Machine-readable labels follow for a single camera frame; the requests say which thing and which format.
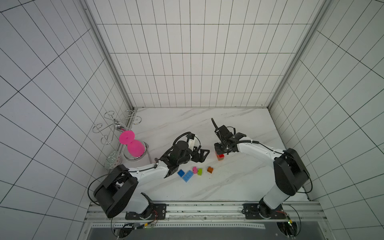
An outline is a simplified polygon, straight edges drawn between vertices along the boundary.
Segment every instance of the pink object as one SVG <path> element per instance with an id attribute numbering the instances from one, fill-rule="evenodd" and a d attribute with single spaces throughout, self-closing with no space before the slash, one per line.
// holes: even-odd
<path id="1" fill-rule="evenodd" d="M 140 157 L 145 152 L 143 143 L 135 140 L 135 133 L 132 131 L 120 134 L 119 141 L 121 144 L 127 145 L 127 150 L 133 157 Z"/>
<path id="2" fill-rule="evenodd" d="M 119 142 L 121 144 L 130 144 L 135 139 L 135 133 L 132 131 L 124 131 L 122 134 L 120 134 Z"/>

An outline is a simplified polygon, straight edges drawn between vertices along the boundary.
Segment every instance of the red wire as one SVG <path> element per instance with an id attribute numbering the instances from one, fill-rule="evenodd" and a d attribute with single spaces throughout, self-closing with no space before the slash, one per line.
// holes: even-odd
<path id="1" fill-rule="evenodd" d="M 157 218 L 157 217 L 159 216 L 159 214 L 157 213 L 157 211 L 155 211 L 155 210 L 153 210 L 153 211 L 156 213 L 155 220 L 156 220 L 156 223 L 157 223 L 157 221 L 158 221 L 158 218 Z"/>
<path id="2" fill-rule="evenodd" d="M 276 212 L 279 212 L 279 213 L 282 213 L 282 214 L 285 214 L 285 215 L 287 215 L 287 213 L 286 213 L 286 212 L 282 212 L 282 211 L 276 211 Z"/>

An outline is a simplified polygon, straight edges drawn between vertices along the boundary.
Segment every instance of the white marble surface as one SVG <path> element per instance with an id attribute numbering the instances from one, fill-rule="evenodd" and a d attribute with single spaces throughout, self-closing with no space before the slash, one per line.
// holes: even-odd
<path id="1" fill-rule="evenodd" d="M 136 139 L 148 143 L 153 159 L 160 157 L 177 136 L 187 131 L 196 134 L 203 149 L 210 150 L 205 162 L 190 161 L 179 167 L 184 172 L 192 170 L 193 166 L 202 168 L 202 176 L 195 174 L 186 183 L 179 175 L 173 174 L 136 189 L 145 192 L 151 199 L 259 201 L 273 186 L 273 169 L 254 157 L 230 153 L 225 155 L 224 160 L 217 160 L 214 143 L 218 142 L 218 138 L 211 122 L 214 118 L 219 127 L 233 126 L 237 132 L 253 140 L 285 149 L 267 109 L 142 108 L 137 115 L 142 117 L 142 122 L 134 125 L 132 130 Z M 212 174 L 207 172 L 209 166 L 214 169 Z M 296 194 L 288 200 L 306 201 L 307 197 Z"/>

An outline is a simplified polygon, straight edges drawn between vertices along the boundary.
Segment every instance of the aluminum frame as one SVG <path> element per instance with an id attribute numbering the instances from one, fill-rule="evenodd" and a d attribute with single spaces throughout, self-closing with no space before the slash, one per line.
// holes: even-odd
<path id="1" fill-rule="evenodd" d="M 265 229 L 264 222 L 280 222 L 279 219 L 247 220 L 241 213 L 244 203 L 257 202 L 203 202 L 203 201 L 154 201 L 155 204 L 167 204 L 166 218 L 159 220 L 156 225 L 147 228 L 159 227 L 248 227 Z M 293 221 L 318 222 L 325 239 L 334 239 L 330 225 L 319 202 L 284 202 L 283 209 Z M 126 220 L 125 212 L 113 218 L 113 227 L 122 227 L 125 223 L 145 223 L 147 220 Z M 86 240 L 92 228 L 110 228 L 111 220 L 106 218 L 100 206 L 92 204 L 87 212 L 79 240 Z"/>
<path id="2" fill-rule="evenodd" d="M 96 21 L 92 15 L 91 11 L 89 10 L 89 6 L 88 6 L 87 1 L 86 0 L 78 0 L 78 2 L 80 3 L 81 7 L 83 8 L 83 11 L 85 12 L 85 15 L 87 16 L 88 22 L 91 24 L 91 29 L 96 35 L 96 40 L 98 41 L 98 43 L 99 43 L 99 45 L 103 51 L 103 54 L 106 57 L 106 62 L 108 63 L 108 66 L 112 69 L 114 78 L 115 78 L 116 82 L 118 83 L 117 86 L 122 91 L 124 98 L 128 104 L 129 110 L 134 110 L 134 107 L 131 103 L 131 100 L 129 99 L 127 91 L 125 90 L 125 87 L 122 84 L 122 80 L 120 78 L 120 75 L 118 74 L 118 72 L 116 70 L 116 66 L 114 65 L 114 63 L 111 59 L 111 56 L 107 50 L 107 47 L 105 45 L 103 38 L 101 37 L 101 34 L 100 34 L 99 28 L 96 24 Z"/>
<path id="3" fill-rule="evenodd" d="M 316 17 L 313 19 L 313 22 L 311 23 L 311 27 L 307 31 L 305 37 L 303 38 L 299 49 L 297 50 L 295 56 L 293 57 L 291 63 L 289 64 L 286 72 L 284 73 L 283 79 L 281 80 L 279 86 L 277 87 L 275 93 L 273 94 L 272 100 L 268 104 L 267 108 L 270 109 L 272 105 L 275 103 L 277 96 L 280 94 L 281 90 L 283 89 L 283 86 L 288 81 L 289 77 L 291 76 L 293 70 L 297 66 L 297 64 L 300 61 L 301 56 L 304 54 L 305 50 L 307 49 L 308 44 L 312 40 L 317 28 L 321 24 L 321 21 L 323 20 L 325 14 L 327 13 L 328 9 L 330 8 L 331 4 L 334 0 L 324 0 L 319 11 L 316 14 Z"/>

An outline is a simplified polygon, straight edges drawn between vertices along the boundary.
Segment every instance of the metal scroll decoration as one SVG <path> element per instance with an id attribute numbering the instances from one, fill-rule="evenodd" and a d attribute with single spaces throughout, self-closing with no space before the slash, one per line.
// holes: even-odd
<path id="1" fill-rule="evenodd" d="M 112 137 L 111 137 L 111 140 L 109 140 L 109 134 L 108 135 L 103 135 L 101 137 L 101 140 L 100 142 L 103 144 L 103 145 L 108 145 L 112 142 L 113 140 L 113 137 L 115 135 L 115 129 L 120 131 L 120 132 L 124 132 L 124 131 L 130 131 L 130 129 L 125 126 L 121 121 L 124 121 L 124 120 L 127 120 L 127 119 L 130 119 L 130 118 L 134 118 L 133 119 L 133 122 L 135 121 L 139 121 L 139 122 L 135 122 L 133 123 L 134 125 L 137 125 L 139 123 L 141 123 L 141 117 L 139 116 L 133 116 L 134 112 L 132 110 L 126 110 L 124 111 L 125 114 L 127 114 L 127 118 L 123 118 L 123 119 L 120 119 L 120 120 L 117 120 L 115 117 L 114 117 L 114 114 L 115 112 L 114 111 L 108 111 L 106 113 L 104 113 L 104 118 L 105 119 L 108 119 L 108 120 L 111 120 L 113 121 L 112 124 L 106 126 L 105 128 L 101 129 L 103 127 L 103 124 L 102 123 L 98 123 L 96 125 L 93 126 L 92 128 L 92 132 L 94 133 L 99 133 L 101 132 L 102 130 L 108 128 L 109 126 L 113 126 L 113 132 L 112 132 Z"/>

